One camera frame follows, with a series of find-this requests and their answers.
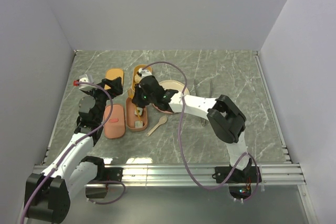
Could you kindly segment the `green sushi roll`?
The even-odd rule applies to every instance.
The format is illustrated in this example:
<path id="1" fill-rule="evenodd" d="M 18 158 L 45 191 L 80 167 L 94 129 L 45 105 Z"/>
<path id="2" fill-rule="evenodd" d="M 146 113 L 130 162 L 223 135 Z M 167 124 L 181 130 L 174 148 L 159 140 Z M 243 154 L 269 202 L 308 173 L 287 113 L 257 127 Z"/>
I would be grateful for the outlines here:
<path id="1" fill-rule="evenodd" d="M 136 108 L 134 109 L 134 114 L 135 114 L 136 116 L 142 116 L 142 114 L 143 114 L 143 109 L 140 108 L 140 107 L 136 107 Z"/>

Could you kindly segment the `orange lunch box lid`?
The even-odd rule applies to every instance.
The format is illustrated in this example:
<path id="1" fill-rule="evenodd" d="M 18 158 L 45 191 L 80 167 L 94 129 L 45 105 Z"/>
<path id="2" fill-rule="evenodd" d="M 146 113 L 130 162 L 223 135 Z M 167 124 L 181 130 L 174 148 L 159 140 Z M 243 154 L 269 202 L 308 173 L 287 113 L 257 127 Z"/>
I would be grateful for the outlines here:
<path id="1" fill-rule="evenodd" d="M 107 70 L 105 78 L 113 80 L 116 77 L 122 77 L 124 84 L 124 71 L 121 68 L 111 68 Z"/>

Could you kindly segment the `orange plastic fork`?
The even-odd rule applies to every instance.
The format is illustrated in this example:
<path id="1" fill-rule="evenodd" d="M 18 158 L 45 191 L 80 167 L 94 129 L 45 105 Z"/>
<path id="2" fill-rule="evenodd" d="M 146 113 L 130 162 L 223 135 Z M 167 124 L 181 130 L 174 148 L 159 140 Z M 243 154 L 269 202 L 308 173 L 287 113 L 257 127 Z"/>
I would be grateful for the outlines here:
<path id="1" fill-rule="evenodd" d="M 137 115 L 137 117 L 138 117 L 138 120 L 142 122 L 142 120 L 141 120 L 141 116 L 140 116 L 140 114 L 139 114 L 138 107 L 132 102 L 132 99 L 133 99 L 133 97 L 134 97 L 134 93 L 133 93 L 133 91 L 132 91 L 132 88 L 129 88 L 129 89 L 128 89 L 128 97 L 131 99 L 131 104 L 132 104 L 133 107 L 134 107 L 134 110 L 135 110 L 135 113 L 136 113 L 136 115 Z"/>

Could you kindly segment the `orange lunch box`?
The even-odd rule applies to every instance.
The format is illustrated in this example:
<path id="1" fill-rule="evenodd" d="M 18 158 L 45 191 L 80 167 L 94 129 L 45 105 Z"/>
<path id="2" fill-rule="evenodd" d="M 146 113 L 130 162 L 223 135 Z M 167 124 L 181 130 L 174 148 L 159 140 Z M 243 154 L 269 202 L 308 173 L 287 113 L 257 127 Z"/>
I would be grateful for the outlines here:
<path id="1" fill-rule="evenodd" d="M 134 94 L 135 92 L 135 84 L 136 84 L 136 81 L 135 81 L 135 76 L 137 74 L 137 72 L 139 71 L 140 68 L 144 68 L 146 65 L 137 65 L 134 69 L 133 69 L 133 77 L 132 77 L 132 84 L 131 84 L 131 88 L 130 90 L 132 91 L 132 94 Z"/>

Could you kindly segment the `steamed bun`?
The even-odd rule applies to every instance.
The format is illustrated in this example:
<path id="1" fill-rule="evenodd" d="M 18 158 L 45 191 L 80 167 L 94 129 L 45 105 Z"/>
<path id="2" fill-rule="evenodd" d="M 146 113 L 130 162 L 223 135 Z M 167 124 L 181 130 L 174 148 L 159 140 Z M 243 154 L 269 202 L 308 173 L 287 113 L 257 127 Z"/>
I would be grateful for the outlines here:
<path id="1" fill-rule="evenodd" d="M 134 82 L 135 83 L 139 83 L 141 81 L 141 77 L 138 75 L 138 74 L 136 74 L 135 76 L 134 76 Z"/>

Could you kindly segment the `pink lunch box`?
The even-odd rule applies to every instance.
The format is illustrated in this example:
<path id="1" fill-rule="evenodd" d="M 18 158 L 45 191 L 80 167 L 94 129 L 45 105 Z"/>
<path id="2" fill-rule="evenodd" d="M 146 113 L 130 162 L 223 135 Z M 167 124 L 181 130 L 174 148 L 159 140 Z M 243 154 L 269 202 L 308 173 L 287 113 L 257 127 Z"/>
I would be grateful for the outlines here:
<path id="1" fill-rule="evenodd" d="M 131 99 L 127 98 L 125 102 L 125 117 L 126 117 L 126 125 L 133 132 L 144 131 L 148 126 L 148 112 L 147 109 L 143 109 L 143 114 L 141 116 L 141 120 L 143 121 L 143 127 L 136 129 L 134 127 L 134 122 L 138 121 L 138 117 L 134 114 L 134 107 L 131 104 Z"/>

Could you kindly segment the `yellow sushi roll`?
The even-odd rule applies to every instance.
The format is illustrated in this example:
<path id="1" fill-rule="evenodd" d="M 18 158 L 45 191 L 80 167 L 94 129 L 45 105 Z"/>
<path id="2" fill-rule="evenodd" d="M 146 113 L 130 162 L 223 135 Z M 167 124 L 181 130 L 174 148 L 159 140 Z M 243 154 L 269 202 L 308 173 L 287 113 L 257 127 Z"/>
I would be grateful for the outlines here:
<path id="1" fill-rule="evenodd" d="M 143 127 L 143 121 L 141 121 L 141 120 L 135 121 L 134 122 L 134 127 L 136 129 L 142 128 Z"/>

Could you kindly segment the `beige spoon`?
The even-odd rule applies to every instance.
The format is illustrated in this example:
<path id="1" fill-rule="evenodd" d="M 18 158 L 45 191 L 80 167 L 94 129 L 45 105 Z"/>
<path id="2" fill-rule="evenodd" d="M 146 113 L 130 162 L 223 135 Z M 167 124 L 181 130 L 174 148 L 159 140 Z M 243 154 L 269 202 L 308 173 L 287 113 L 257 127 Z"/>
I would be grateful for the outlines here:
<path id="1" fill-rule="evenodd" d="M 158 127 L 165 124 L 166 122 L 167 122 L 167 116 L 160 117 L 158 123 L 152 129 L 150 129 L 146 135 L 150 136 Z"/>

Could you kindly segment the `pink lunch box lid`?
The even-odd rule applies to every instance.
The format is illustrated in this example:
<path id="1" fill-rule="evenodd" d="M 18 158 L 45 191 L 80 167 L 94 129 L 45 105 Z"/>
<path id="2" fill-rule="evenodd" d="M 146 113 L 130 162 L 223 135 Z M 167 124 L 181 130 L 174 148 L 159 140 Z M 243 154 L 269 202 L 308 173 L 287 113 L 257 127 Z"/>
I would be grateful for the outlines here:
<path id="1" fill-rule="evenodd" d="M 104 135 L 108 139 L 121 138 L 125 134 L 124 108 L 121 104 L 107 105 L 104 111 L 105 121 L 111 111 L 108 122 L 104 125 Z"/>

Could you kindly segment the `metal tongs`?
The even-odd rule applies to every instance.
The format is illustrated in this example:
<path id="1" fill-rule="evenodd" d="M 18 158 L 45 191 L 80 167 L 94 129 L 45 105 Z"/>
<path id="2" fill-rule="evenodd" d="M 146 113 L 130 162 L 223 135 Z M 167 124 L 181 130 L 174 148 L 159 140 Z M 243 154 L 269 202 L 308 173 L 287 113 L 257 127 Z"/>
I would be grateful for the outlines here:
<path id="1" fill-rule="evenodd" d="M 199 87 L 199 84 L 196 81 L 196 79 L 194 79 L 193 85 L 194 85 L 195 96 L 200 97 L 199 92 L 197 91 L 197 88 Z M 208 95 L 209 98 L 212 97 L 212 93 L 213 93 L 213 83 L 212 83 L 212 80 L 211 80 L 209 82 L 209 95 Z M 204 118 L 200 118 L 200 122 L 201 122 L 201 126 L 204 127 L 206 125 L 207 120 L 204 119 Z"/>

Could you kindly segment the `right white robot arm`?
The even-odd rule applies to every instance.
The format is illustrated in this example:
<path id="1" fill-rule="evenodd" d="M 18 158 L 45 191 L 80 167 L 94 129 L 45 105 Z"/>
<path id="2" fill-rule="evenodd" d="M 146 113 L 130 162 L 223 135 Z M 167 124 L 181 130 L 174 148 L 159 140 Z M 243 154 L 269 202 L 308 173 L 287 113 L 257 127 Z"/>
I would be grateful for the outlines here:
<path id="1" fill-rule="evenodd" d="M 262 181 L 259 167 L 247 152 L 244 137 L 246 117 L 228 96 L 203 98 L 165 89 L 152 74 L 138 74 L 136 80 L 132 102 L 138 107 L 153 104 L 163 112 L 184 112 L 209 121 L 217 138 L 225 143 L 229 154 L 230 165 L 215 167 L 212 175 L 218 184 Z"/>

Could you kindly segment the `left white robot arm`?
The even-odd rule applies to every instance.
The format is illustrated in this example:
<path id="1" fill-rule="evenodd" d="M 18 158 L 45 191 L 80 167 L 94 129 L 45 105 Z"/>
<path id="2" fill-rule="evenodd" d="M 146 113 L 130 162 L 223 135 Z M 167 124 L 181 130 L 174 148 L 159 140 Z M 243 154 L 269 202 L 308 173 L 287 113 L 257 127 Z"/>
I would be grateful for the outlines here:
<path id="1" fill-rule="evenodd" d="M 105 115 L 107 102 L 123 93 L 121 77 L 89 82 L 87 75 L 74 81 L 86 94 L 79 102 L 79 116 L 74 133 L 57 158 L 41 173 L 26 180 L 24 209 L 26 218 L 62 223 L 70 209 L 72 197 L 88 183 L 112 184 L 102 158 L 88 156 L 98 142 L 110 115 Z"/>

